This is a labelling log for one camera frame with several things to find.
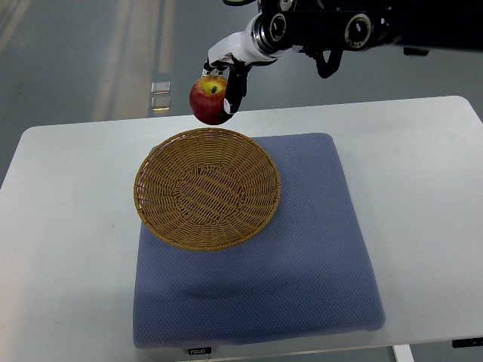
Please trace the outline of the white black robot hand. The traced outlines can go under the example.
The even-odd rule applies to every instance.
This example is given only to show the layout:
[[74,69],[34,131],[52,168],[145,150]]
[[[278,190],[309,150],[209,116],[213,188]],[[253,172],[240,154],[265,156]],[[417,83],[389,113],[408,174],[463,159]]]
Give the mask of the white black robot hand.
[[242,32],[235,32],[208,50],[203,75],[220,75],[228,70],[228,79],[217,123],[228,121],[238,110],[248,89],[248,73],[255,66],[274,63],[282,51],[273,51],[265,46],[254,25]]

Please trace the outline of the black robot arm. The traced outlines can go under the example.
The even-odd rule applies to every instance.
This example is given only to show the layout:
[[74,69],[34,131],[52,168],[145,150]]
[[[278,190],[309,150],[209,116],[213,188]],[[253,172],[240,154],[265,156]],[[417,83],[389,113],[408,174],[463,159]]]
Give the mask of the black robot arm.
[[432,49],[482,50],[480,1],[260,1],[258,7],[245,31],[211,53],[211,63],[272,63],[296,48],[328,78],[345,51],[387,44],[418,56]]

